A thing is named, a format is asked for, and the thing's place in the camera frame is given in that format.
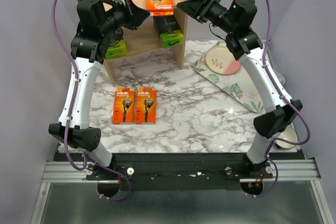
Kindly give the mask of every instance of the black and green box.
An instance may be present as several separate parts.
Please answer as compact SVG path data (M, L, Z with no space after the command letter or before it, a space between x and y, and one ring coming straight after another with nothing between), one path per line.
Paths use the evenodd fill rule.
M117 33L113 34L110 38L110 47L107 49L105 58L107 60L114 59L120 56L127 55L125 41L123 40L123 32L120 29Z
M163 48L183 44L183 33L173 15L153 17L153 20Z

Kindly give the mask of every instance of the gray floor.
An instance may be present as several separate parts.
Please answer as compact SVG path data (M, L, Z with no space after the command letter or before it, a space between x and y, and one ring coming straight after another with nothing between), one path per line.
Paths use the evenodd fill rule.
M134 192L122 202L99 199L94 184L53 184L44 224L319 224L310 182L279 182L266 197L239 191Z

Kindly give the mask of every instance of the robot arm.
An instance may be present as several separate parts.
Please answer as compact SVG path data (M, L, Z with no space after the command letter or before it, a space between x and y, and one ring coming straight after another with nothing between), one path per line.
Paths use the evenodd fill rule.
M113 8L105 11L103 3ZM49 125L49 133L62 143L66 139L70 147L86 152L93 161L109 166L112 154L100 142L100 129L89 127L94 83L113 33L121 27L136 30L150 13L135 6L131 0L78 0L77 13L80 22L71 42L71 55L78 77L75 77L72 66L65 106L58 123ZM69 117L73 94L75 100Z
M220 0L189 0L178 3L177 7L200 23L210 20L214 26L227 33L227 48L245 68L260 94L266 114L254 119L257 133L246 154L250 170L257 170L266 162L273 138L285 130L297 114L278 93L263 66L263 44L250 27L257 13L255 0L234 0L229 9L219 2ZM276 80L276 85L281 87L273 70L268 69ZM294 101L283 88L281 90L287 100L300 111L301 101Z

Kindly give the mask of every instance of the marble tabletop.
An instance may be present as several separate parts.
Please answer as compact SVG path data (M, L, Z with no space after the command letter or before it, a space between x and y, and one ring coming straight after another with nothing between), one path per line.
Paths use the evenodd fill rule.
M246 152L258 114L193 69L194 62L216 42L187 41L183 70L171 49L113 62L119 87L157 89L154 125L111 123L116 89L103 68L91 101L90 126L101 128L104 146L113 153ZM63 145L59 151L64 152Z

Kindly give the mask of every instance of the leaf-patterned tray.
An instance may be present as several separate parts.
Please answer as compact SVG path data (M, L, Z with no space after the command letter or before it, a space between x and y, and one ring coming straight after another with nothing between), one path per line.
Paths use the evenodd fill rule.
M217 42L211 49L215 47L226 47L226 45L223 42ZM206 54L203 54L202 58L194 63L195 70L249 110L255 113L262 112L264 110L263 102L246 70L241 67L238 72L228 76L216 74L207 66Z

